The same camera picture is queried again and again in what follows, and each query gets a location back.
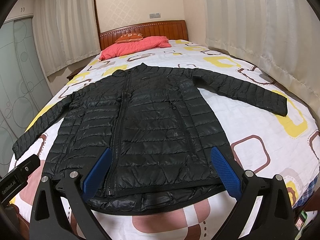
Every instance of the cabinet door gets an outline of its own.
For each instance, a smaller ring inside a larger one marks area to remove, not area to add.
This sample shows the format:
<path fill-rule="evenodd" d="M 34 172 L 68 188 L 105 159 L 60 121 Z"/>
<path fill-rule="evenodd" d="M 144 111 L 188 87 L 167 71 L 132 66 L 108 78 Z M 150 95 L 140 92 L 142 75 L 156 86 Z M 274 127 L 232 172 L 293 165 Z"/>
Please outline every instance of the cabinet door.
<path fill-rule="evenodd" d="M 22 15 L 22 4 L 23 0 L 18 0 L 15 5 L 12 7 L 7 19 L 15 18 Z"/>
<path fill-rule="evenodd" d="M 33 14 L 34 0 L 23 0 L 22 15 Z"/>

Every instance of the frosted glass door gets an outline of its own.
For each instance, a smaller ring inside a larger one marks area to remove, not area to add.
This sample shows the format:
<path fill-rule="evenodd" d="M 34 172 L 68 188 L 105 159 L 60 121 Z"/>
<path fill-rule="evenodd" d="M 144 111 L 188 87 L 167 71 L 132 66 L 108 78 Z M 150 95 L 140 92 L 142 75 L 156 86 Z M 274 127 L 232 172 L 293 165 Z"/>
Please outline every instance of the frosted glass door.
<path fill-rule="evenodd" d="M 0 176 L 12 158 L 12 145 L 52 98 L 37 57 L 31 18 L 0 29 Z"/>

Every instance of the black puffer jacket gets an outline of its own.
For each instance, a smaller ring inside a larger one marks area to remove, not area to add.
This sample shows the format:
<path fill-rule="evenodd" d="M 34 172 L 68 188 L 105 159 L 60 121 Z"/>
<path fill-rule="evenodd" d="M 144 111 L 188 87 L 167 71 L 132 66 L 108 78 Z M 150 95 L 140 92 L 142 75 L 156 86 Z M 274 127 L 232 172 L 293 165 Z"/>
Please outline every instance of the black puffer jacket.
<path fill-rule="evenodd" d="M 198 88 L 287 114 L 286 98 L 260 86 L 203 69 L 151 67 L 117 70 L 67 96 L 13 146 L 16 158 L 65 116 L 43 174 L 61 179 L 110 148 L 113 163 L 88 204 L 100 212 L 147 214 L 181 208 L 224 190 L 212 166 L 228 139 Z"/>

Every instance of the wooden nightstand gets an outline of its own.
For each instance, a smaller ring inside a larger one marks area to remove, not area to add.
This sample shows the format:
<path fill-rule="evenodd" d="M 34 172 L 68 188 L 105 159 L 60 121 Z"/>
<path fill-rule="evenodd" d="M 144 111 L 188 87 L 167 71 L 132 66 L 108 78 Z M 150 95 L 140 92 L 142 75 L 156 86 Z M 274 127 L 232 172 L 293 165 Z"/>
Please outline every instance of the wooden nightstand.
<path fill-rule="evenodd" d="M 78 75 L 79 72 L 80 72 L 81 70 L 83 70 L 85 67 L 86 67 L 86 66 L 76 69 L 76 70 L 73 71 L 70 75 L 67 76 L 67 79 L 70 81 L 70 80 L 73 79 L 76 75 Z"/>

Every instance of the pink pillow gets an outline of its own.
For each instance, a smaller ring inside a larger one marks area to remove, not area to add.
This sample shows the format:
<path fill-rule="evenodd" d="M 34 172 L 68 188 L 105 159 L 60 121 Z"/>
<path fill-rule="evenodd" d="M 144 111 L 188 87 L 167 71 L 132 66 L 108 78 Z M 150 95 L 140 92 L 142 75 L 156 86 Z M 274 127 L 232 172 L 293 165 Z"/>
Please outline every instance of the pink pillow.
<path fill-rule="evenodd" d="M 171 44 L 166 36 L 146 37 L 141 41 L 115 43 L 105 48 L 99 57 L 99 61 L 121 57 L 132 53 L 145 51 L 153 48 L 170 48 Z"/>

